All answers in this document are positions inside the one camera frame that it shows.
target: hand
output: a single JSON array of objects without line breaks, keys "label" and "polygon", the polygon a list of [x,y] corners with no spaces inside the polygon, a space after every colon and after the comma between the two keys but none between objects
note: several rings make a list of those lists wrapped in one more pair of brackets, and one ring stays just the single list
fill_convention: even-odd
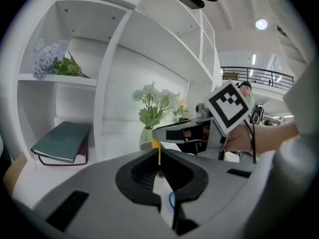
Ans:
[{"label": "hand", "polygon": [[246,125],[241,124],[229,133],[225,151],[253,151]]}]

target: yellow strap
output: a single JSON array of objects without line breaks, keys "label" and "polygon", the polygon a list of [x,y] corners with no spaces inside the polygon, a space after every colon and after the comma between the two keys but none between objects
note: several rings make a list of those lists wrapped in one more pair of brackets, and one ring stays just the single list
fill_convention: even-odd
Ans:
[{"label": "yellow strap", "polygon": [[152,147],[153,149],[158,148],[159,149],[159,165],[160,165],[160,142],[156,141],[152,136]]}]

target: white ceiling beam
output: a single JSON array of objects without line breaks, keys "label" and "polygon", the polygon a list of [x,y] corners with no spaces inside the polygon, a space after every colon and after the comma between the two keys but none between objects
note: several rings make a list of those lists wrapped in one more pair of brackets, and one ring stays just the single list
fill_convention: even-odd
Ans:
[{"label": "white ceiling beam", "polygon": [[228,10],[228,6],[226,4],[226,1],[225,0],[218,0],[218,2],[219,2],[220,6],[222,8],[223,13],[226,16],[227,23],[228,23],[228,25],[230,27],[230,30],[233,31],[235,29],[235,25],[234,25],[234,22],[233,22],[233,19],[232,19],[231,15],[230,15],[230,12]]},{"label": "white ceiling beam", "polygon": [[252,12],[253,12],[253,19],[254,19],[254,22],[253,22],[253,28],[255,30],[257,30],[256,26],[255,26],[255,23],[256,21],[258,20],[257,18],[257,6],[256,6],[256,0],[250,0],[250,3],[251,3],[251,7],[252,7]]}]

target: blue ring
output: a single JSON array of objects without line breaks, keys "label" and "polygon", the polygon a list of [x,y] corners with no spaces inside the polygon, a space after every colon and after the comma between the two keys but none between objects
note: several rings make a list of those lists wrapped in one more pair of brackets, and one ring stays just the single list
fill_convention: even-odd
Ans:
[{"label": "blue ring", "polygon": [[175,206],[173,205],[173,203],[171,202],[171,197],[174,195],[174,192],[171,192],[170,195],[168,196],[168,202],[170,207],[175,210]]}]

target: man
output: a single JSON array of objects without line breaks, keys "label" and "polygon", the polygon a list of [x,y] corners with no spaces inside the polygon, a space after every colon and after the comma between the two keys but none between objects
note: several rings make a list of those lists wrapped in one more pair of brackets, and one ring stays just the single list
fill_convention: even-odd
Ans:
[{"label": "man", "polygon": [[245,97],[246,102],[248,104],[248,108],[250,110],[250,113],[253,112],[253,109],[255,107],[255,99],[251,93],[251,84],[249,82],[242,82],[238,88],[240,89],[240,93]]}]

